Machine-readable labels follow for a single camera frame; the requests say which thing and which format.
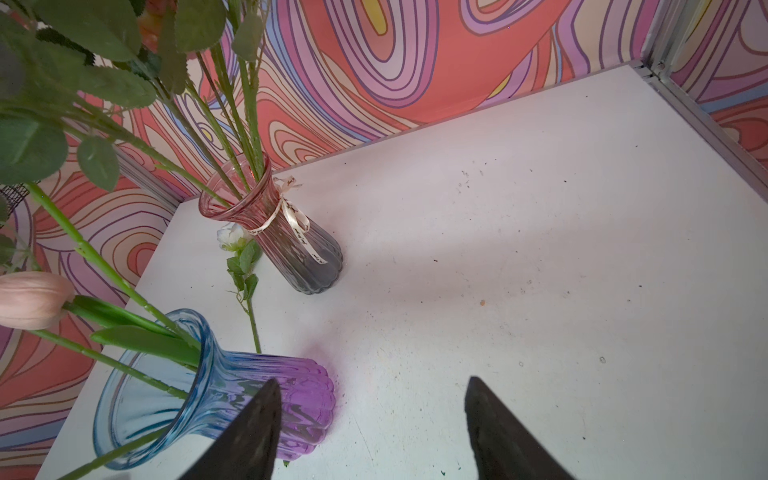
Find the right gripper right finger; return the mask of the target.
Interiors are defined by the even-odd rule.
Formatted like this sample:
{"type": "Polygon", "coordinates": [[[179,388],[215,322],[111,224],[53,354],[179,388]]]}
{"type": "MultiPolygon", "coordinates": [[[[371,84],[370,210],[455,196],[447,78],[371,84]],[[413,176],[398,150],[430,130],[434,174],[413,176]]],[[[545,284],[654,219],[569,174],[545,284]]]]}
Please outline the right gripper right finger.
{"type": "Polygon", "coordinates": [[[480,479],[573,480],[477,376],[468,382],[464,410],[480,479]]]}

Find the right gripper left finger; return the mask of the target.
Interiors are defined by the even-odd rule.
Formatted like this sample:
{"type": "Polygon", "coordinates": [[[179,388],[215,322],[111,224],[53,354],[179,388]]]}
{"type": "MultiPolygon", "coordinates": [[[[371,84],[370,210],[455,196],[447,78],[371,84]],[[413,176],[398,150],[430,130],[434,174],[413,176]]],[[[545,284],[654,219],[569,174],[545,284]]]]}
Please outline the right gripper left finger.
{"type": "Polygon", "coordinates": [[[270,379],[181,479],[271,479],[281,420],[281,391],[270,379]]]}

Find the blue purple glass vase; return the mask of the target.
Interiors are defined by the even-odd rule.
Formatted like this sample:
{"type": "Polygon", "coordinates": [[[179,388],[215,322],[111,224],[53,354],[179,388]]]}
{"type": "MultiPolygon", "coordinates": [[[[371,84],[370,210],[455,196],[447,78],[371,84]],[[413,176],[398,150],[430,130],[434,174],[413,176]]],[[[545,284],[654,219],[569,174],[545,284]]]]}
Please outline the blue purple glass vase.
{"type": "Polygon", "coordinates": [[[102,390],[93,424],[93,446],[105,455],[157,430],[162,436],[111,462],[112,470],[142,465],[187,435],[217,439],[270,379],[281,391],[278,458],[293,461],[311,453],[330,428],[336,405],[326,369],[306,358],[223,350],[206,319],[191,309],[169,317],[200,341],[197,370],[171,360],[127,350],[128,366],[186,393],[186,398],[114,370],[102,390]]]}

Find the pink glass vase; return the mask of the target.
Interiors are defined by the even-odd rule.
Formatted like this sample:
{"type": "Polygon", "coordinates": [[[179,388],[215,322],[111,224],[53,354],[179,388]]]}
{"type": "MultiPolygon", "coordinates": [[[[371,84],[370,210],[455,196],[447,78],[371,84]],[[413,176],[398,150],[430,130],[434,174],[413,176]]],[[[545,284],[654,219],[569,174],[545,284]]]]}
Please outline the pink glass vase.
{"type": "MultiPolygon", "coordinates": [[[[273,162],[264,158],[264,174],[252,175],[244,156],[223,166],[224,177],[212,176],[198,201],[200,213],[209,219],[241,225],[246,231],[258,228],[274,211],[278,193],[270,178],[276,177],[273,162]]],[[[316,263],[299,244],[282,215],[260,235],[254,237],[262,251],[288,283],[297,291],[311,295],[332,287],[343,268],[343,253],[336,239],[311,220],[307,237],[327,264],[316,263]]]]}

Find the coral pink rose stem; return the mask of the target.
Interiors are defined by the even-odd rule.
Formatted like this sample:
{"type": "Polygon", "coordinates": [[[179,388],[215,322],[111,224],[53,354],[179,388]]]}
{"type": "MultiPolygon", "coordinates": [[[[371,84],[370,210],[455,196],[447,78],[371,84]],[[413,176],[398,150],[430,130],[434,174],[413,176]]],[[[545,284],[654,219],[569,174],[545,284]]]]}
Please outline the coral pink rose stem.
{"type": "MultiPolygon", "coordinates": [[[[54,334],[48,330],[28,330],[28,333],[35,335],[48,342],[51,342],[56,346],[79,353],[89,359],[95,360],[98,363],[107,365],[108,367],[111,367],[113,370],[117,370],[123,374],[126,374],[135,379],[138,379],[140,382],[150,385],[155,389],[161,390],[162,392],[169,393],[174,397],[181,398],[182,400],[185,400],[187,398],[187,394],[182,390],[171,387],[170,385],[167,385],[153,377],[150,377],[140,372],[139,370],[136,370],[128,365],[125,365],[119,362],[118,360],[115,360],[91,348],[87,348],[63,336],[54,334]]],[[[81,479],[87,474],[97,470],[98,468],[104,467],[110,462],[117,460],[118,458],[123,457],[128,453],[131,453],[139,449],[140,447],[149,445],[157,440],[160,440],[165,434],[168,433],[168,431],[169,431],[169,428],[166,427],[166,428],[157,429],[150,433],[144,434],[143,436],[121,447],[118,447],[108,453],[100,455],[96,459],[92,460],[91,462],[84,464],[76,468],[75,470],[65,474],[64,476],[61,477],[61,480],[81,479]]]]}

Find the pink tulip stem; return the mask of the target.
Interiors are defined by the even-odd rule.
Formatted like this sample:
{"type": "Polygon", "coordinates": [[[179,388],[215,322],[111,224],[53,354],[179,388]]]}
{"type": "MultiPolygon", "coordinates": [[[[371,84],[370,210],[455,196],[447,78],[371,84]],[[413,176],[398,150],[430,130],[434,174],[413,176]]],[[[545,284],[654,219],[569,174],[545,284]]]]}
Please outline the pink tulip stem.
{"type": "Polygon", "coordinates": [[[27,271],[1,277],[1,325],[47,330],[73,314],[99,326],[92,339],[103,345],[154,355],[193,368],[200,350],[179,335],[122,307],[77,295],[72,283],[49,272],[27,271]]]}

